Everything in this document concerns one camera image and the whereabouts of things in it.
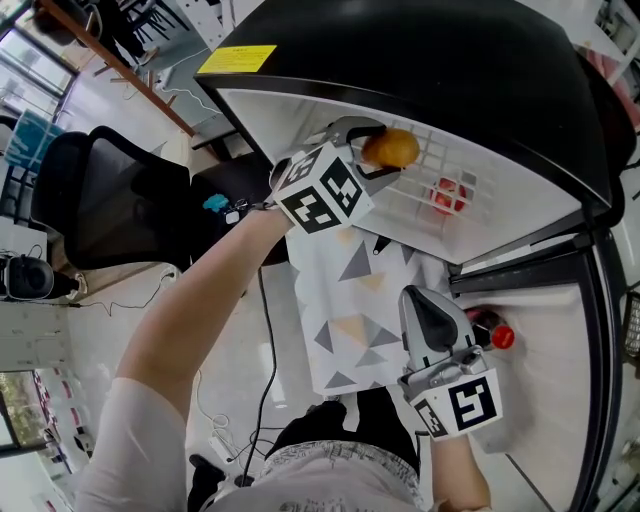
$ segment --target black and white marker cube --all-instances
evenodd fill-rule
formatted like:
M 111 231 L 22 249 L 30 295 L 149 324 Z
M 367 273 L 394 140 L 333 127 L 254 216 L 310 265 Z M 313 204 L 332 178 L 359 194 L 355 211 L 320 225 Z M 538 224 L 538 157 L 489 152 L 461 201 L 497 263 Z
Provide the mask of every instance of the black and white marker cube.
M 435 441 L 466 434 L 502 418 L 495 368 L 463 375 L 456 382 L 424 390 L 411 405 Z
M 331 142 L 294 155 L 273 198 L 307 233 L 353 224 L 373 208 L 371 197 Z

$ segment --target white sleeve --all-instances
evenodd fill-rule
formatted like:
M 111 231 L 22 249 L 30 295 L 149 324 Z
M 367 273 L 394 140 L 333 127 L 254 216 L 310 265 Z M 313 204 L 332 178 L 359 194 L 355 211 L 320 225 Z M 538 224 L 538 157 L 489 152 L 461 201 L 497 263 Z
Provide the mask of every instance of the white sleeve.
M 185 510 L 185 438 L 184 419 L 164 397 L 137 381 L 114 380 L 76 512 Z

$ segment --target black cable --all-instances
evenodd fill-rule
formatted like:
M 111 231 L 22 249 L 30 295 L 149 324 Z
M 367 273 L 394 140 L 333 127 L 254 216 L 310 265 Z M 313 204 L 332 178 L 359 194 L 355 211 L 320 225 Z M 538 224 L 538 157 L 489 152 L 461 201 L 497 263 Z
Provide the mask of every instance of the black cable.
M 158 283 L 158 287 L 156 288 L 156 291 L 153 292 L 153 295 L 142 306 L 129 306 L 127 304 L 118 304 L 117 302 L 111 302 L 109 304 L 109 307 L 107 307 L 107 305 L 104 302 L 92 302 L 90 304 L 67 304 L 66 306 L 70 308 L 89 308 L 91 306 L 100 305 L 104 308 L 104 310 L 107 312 L 107 315 L 109 316 L 113 316 L 112 314 L 113 306 L 118 306 L 119 308 L 123 308 L 123 309 L 144 309 L 156 297 L 156 295 L 158 295 L 160 288 L 162 288 L 162 281 L 164 280 L 165 277 L 171 277 L 171 274 L 165 274 L 164 276 L 162 276 L 162 278 L 160 279 L 160 282 Z
M 251 450 L 249 451 L 249 456 L 247 458 L 247 465 L 244 468 L 244 473 L 242 474 L 242 486 L 244 487 L 244 483 L 247 480 L 247 474 L 249 473 L 249 466 L 251 465 L 251 459 L 253 458 L 253 452 L 256 450 L 256 444 L 258 443 L 258 436 L 260 435 L 260 426 L 262 424 L 262 408 L 264 406 L 264 401 L 267 399 L 267 393 L 269 393 L 269 389 L 271 389 L 271 384 L 273 384 L 273 380 L 276 378 L 276 371 L 278 370 L 278 361 L 276 359 L 276 344 L 273 340 L 273 327 L 271 326 L 271 318 L 269 317 L 269 306 L 267 305 L 267 295 L 264 291 L 264 282 L 262 280 L 262 268 L 258 269 L 258 285 L 260 286 L 260 295 L 262 296 L 262 306 L 264 308 L 264 319 L 267 322 L 267 329 L 269 330 L 269 344 L 271 345 L 271 358 L 273 360 L 273 370 L 271 371 L 271 377 L 269 378 L 269 382 L 267 382 L 266 387 L 262 393 L 262 397 L 260 398 L 260 404 L 258 405 L 258 421 L 256 424 L 256 437 L 251 444 Z

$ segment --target geometric patterned cloth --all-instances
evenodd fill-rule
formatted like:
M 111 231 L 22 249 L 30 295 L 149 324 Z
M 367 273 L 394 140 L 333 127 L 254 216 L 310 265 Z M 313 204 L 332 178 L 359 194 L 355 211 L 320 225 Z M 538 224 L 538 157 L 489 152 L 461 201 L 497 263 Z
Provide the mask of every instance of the geometric patterned cloth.
M 409 356 L 398 299 L 409 285 L 446 292 L 444 263 L 352 226 L 287 235 L 313 389 L 339 395 L 394 384 Z

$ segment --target bottle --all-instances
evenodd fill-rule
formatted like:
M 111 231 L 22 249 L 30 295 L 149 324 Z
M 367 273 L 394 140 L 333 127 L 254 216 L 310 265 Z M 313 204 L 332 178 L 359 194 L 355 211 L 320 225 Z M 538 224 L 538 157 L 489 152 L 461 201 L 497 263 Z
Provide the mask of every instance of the bottle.
M 513 345 L 515 333 L 500 315 L 483 307 L 466 309 L 465 313 L 471 322 L 476 343 L 483 349 L 506 350 Z

